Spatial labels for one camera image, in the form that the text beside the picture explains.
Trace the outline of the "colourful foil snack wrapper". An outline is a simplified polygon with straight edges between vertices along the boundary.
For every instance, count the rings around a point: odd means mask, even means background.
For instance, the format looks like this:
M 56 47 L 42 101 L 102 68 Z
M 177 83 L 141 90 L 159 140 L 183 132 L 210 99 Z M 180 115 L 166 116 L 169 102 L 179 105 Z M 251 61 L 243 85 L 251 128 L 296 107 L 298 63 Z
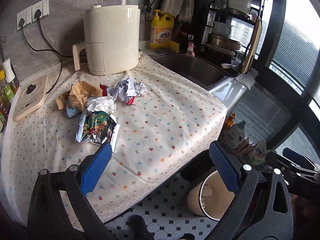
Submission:
M 120 124 L 117 123 L 114 115 L 105 111 L 90 112 L 84 110 L 80 116 L 75 140 L 100 146 L 108 143 L 111 145 L 112 152 L 114 152 L 119 129 Z

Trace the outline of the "blue white medicine box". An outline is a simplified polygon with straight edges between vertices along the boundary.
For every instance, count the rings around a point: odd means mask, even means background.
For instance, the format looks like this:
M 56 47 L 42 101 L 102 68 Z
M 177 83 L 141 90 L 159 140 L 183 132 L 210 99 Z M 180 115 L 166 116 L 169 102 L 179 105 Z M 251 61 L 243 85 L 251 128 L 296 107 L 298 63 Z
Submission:
M 69 118 L 75 117 L 76 115 L 78 115 L 80 113 L 81 112 L 74 107 L 72 107 L 72 108 L 66 107 L 66 114 Z

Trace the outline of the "white tissue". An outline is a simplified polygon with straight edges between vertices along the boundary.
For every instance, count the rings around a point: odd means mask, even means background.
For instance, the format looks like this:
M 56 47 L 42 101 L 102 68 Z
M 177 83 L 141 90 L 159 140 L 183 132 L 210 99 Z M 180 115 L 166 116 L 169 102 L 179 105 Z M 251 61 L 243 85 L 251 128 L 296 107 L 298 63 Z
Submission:
M 87 99 L 85 107 L 89 112 L 104 111 L 108 114 L 114 114 L 117 111 L 112 96 L 90 97 Z

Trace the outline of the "brown paper bag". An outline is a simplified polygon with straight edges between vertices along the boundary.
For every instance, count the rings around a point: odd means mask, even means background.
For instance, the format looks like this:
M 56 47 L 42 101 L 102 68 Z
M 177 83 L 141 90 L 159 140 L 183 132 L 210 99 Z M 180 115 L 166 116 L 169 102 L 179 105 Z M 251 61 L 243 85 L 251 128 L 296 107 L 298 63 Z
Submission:
M 64 92 L 56 99 L 59 110 L 66 107 L 76 108 L 83 111 L 89 97 L 101 97 L 102 90 L 86 81 L 76 80 L 71 86 L 71 90 Z

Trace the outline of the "red paper piece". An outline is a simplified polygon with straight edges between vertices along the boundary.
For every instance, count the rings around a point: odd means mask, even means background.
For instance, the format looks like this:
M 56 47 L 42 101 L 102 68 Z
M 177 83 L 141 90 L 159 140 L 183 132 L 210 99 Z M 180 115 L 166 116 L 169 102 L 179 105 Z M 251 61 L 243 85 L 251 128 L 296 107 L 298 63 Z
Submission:
M 99 87 L 100 87 L 100 89 L 101 89 L 102 96 L 108 96 L 108 91 L 107 91 L 108 86 L 105 85 L 105 84 L 103 84 L 103 83 L 101 83 L 101 84 L 99 85 Z

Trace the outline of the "white printed paper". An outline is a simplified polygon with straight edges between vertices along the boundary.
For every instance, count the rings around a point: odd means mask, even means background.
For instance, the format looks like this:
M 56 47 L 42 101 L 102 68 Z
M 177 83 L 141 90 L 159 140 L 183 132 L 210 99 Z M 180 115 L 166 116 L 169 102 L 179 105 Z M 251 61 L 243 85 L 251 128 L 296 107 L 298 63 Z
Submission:
M 116 87 L 108 87 L 106 89 L 107 96 L 112 96 L 114 99 L 120 99 L 128 105 L 132 105 L 136 97 L 135 84 L 133 79 L 129 76 L 120 80 Z

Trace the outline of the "silver foil ball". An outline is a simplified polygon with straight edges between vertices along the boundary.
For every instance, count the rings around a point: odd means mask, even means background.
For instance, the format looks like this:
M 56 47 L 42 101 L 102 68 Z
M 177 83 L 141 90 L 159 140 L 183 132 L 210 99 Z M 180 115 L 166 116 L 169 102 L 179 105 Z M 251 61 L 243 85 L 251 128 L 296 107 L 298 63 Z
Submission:
M 135 81 L 134 82 L 135 88 L 135 97 L 144 96 L 148 91 L 146 85 L 143 82 Z

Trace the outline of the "white panda detergent bottle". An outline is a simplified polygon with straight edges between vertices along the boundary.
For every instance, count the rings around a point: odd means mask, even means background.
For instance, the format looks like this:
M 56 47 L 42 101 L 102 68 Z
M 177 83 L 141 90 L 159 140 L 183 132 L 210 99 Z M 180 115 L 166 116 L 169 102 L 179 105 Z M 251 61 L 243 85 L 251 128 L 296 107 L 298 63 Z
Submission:
M 236 149 L 245 139 L 245 121 L 233 124 L 223 135 L 225 143 L 231 149 Z

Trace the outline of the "floral white tablecloth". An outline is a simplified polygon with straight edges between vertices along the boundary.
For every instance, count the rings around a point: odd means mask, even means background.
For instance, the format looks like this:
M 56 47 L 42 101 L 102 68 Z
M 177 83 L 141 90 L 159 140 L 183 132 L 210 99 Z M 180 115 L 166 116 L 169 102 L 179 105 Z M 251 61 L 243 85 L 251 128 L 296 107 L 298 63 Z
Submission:
M 147 93 L 132 105 L 117 101 L 120 126 L 112 159 L 93 192 L 87 195 L 106 222 L 133 206 L 216 140 L 227 107 L 197 84 L 173 73 L 143 54 L 127 72 L 144 83 Z M 41 108 L 5 130 L 1 172 L 4 191 L 15 221 L 26 224 L 38 172 L 66 170 L 95 153 L 97 146 L 75 139 L 79 117 L 69 118 L 56 99 L 75 81 L 115 86 L 124 73 L 94 76 L 87 67 L 65 67 L 53 76 L 57 85 Z

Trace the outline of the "white cloth on counter edge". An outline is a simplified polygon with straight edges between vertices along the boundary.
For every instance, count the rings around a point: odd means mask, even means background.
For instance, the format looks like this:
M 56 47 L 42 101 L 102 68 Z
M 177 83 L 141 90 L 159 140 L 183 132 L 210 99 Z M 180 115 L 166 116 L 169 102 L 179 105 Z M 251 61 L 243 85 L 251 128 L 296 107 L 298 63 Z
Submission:
M 255 84 L 257 75 L 258 71 L 252 68 L 247 74 L 239 74 L 235 79 L 250 90 Z

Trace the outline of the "stainless steel sink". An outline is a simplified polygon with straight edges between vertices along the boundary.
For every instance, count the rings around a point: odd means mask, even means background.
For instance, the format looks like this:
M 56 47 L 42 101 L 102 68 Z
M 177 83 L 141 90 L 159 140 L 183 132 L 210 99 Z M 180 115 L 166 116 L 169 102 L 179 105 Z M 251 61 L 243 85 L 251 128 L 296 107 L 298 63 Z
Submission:
M 206 90 L 210 90 L 215 85 L 231 77 L 224 70 L 198 57 L 189 57 L 183 54 L 168 54 L 154 55 L 151 58 L 165 68 L 193 81 Z

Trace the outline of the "condiment bottles rack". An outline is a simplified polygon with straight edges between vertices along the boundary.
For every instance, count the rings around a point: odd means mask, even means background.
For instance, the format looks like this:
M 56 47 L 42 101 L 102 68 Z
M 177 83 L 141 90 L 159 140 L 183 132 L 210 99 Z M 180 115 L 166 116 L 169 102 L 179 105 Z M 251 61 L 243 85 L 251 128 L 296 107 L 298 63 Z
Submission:
M 20 87 L 10 59 L 1 63 L 1 123 L 7 124 L 10 108 Z

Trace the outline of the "black dish rack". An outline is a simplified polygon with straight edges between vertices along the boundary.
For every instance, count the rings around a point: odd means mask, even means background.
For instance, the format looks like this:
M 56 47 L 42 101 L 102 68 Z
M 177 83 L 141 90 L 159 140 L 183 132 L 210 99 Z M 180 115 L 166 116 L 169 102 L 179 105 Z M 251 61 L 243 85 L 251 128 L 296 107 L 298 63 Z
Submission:
M 210 0 L 200 50 L 233 75 L 246 74 L 263 32 L 265 0 Z

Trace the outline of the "hanging plastic bags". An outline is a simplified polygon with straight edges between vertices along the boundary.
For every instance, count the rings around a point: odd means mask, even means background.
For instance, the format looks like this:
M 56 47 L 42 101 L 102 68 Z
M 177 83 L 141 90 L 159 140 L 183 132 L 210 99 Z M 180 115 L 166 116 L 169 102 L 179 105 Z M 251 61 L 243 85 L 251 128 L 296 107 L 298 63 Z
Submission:
M 174 18 L 179 22 L 191 23 L 194 12 L 195 0 L 163 0 L 161 11 Z

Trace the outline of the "white wall socket panel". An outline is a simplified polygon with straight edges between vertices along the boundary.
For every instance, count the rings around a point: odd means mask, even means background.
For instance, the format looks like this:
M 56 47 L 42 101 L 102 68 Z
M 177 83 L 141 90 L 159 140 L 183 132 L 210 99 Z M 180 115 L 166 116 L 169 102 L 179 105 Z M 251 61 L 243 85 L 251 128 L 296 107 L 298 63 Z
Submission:
M 35 16 L 36 11 L 39 10 L 41 12 L 40 18 L 49 16 L 49 0 L 42 0 L 37 2 L 36 4 L 27 7 L 26 9 L 20 11 L 16 14 L 16 29 L 20 30 L 20 20 L 24 20 L 23 26 L 29 25 L 33 22 L 37 21 Z

